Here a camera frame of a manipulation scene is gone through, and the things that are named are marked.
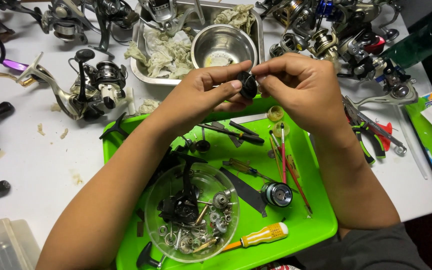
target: green plastic bottle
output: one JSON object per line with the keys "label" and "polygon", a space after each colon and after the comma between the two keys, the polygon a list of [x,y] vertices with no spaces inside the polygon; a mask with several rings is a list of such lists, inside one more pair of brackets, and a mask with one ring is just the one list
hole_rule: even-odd
{"label": "green plastic bottle", "polygon": [[381,53],[382,58],[391,58],[403,69],[416,65],[431,55],[432,21]]}

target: green plastic tray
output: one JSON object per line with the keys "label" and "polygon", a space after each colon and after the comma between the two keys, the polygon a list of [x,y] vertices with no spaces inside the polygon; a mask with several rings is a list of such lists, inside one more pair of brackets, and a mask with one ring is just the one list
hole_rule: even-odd
{"label": "green plastic tray", "polygon": [[[229,130],[235,130],[235,128],[229,126],[229,119],[243,115],[261,114],[267,112],[268,109],[274,105],[277,105],[277,102],[272,98],[261,98],[260,96],[257,96],[254,99],[254,104],[246,108],[243,112],[213,113],[206,118],[203,123],[220,121],[228,127]],[[127,119],[123,121],[121,127],[130,133],[146,117],[147,115],[142,115]],[[290,128],[290,133],[286,139],[286,153],[293,156],[299,174],[301,175],[298,180],[312,208],[312,218],[307,218],[303,199],[297,193],[293,193],[293,201],[291,205],[286,208],[268,205],[266,207],[266,218],[262,218],[261,213],[258,213],[255,209],[240,199],[239,225],[231,242],[236,242],[242,236],[259,231],[264,226],[280,222],[283,218],[285,218],[284,223],[289,228],[288,237],[272,243],[262,243],[249,248],[239,248],[225,252],[201,263],[185,264],[171,259],[166,259],[163,263],[163,269],[251,269],[310,247],[335,235],[338,224],[321,181],[319,166],[308,133],[299,128],[288,116],[285,115],[283,120],[288,123]],[[113,124],[114,122],[110,123],[106,126],[106,129],[111,127]],[[267,155],[268,150],[271,149],[271,143],[269,141],[270,129],[268,126],[272,127],[273,125],[274,122],[269,119],[243,124],[243,126],[250,130],[255,130],[261,138],[265,139],[265,143],[263,146],[257,146],[244,142],[239,148],[236,148],[233,145],[227,135],[205,129],[206,140],[211,143],[211,149],[204,154],[196,152],[194,155],[207,160],[209,165],[212,165],[217,169],[222,167],[222,161],[227,161],[229,158],[236,158],[241,161],[249,160],[250,165],[259,170],[263,175],[267,175],[278,181],[280,177],[276,162]],[[201,128],[194,128],[189,132],[187,138],[194,140],[195,137],[193,133],[197,136],[198,140],[201,139]],[[117,132],[113,132],[103,140],[105,163],[116,152],[122,142],[122,136]],[[173,149],[177,145],[183,145],[183,143],[182,138],[177,138],[172,144]],[[237,171],[231,167],[225,166],[225,168],[230,172],[237,174]],[[238,176],[257,190],[261,189],[261,186],[263,185],[261,177],[254,177],[244,173],[239,173]],[[296,185],[289,173],[287,174],[287,177],[287,183],[296,189]],[[147,192],[144,192],[134,209],[137,210],[141,208],[144,210],[146,199]],[[146,228],[144,229],[143,237],[136,237],[136,225],[138,221],[141,221],[141,219],[134,213],[116,256],[116,265],[119,270],[137,269],[136,260],[138,255],[142,248],[150,241]],[[159,261],[161,256],[162,253],[153,246],[151,257]],[[142,268],[151,269],[149,266],[144,266]]]}

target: pliers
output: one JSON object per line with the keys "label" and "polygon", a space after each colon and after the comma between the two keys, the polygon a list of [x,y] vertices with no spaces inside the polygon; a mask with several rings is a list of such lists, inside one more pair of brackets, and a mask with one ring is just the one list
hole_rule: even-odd
{"label": "pliers", "polygon": [[376,158],[378,159],[384,159],[386,158],[386,152],[385,148],[383,146],[383,143],[379,139],[378,135],[371,129],[369,129],[368,123],[365,123],[362,121],[357,112],[352,107],[351,103],[345,102],[344,107],[346,114],[349,119],[349,123],[351,124],[351,128],[353,129],[354,134],[356,135],[357,140],[359,141],[359,144],[361,145],[361,148],[364,152],[364,158],[366,159],[366,162],[368,164],[373,164],[375,162],[375,159],[369,154],[368,150],[363,144],[363,138],[361,133],[366,133],[368,135],[369,141],[372,144],[372,147],[374,148],[374,151],[376,153]]}

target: fingernail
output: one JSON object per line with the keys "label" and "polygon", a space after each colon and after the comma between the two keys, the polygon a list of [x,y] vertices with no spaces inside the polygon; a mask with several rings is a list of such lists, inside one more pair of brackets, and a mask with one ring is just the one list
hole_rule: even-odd
{"label": "fingernail", "polygon": [[238,81],[238,80],[231,81],[231,85],[236,90],[243,88],[243,84],[240,81]]}
{"label": "fingernail", "polygon": [[256,76],[256,81],[259,83],[259,84],[262,84],[263,83],[263,81],[266,79],[266,75],[264,75],[264,76]]}

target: white plastic box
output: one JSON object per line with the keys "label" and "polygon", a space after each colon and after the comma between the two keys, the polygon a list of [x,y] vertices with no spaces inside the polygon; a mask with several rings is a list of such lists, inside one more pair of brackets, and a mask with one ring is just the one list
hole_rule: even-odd
{"label": "white plastic box", "polygon": [[34,270],[40,253],[26,220],[0,219],[0,270]]}

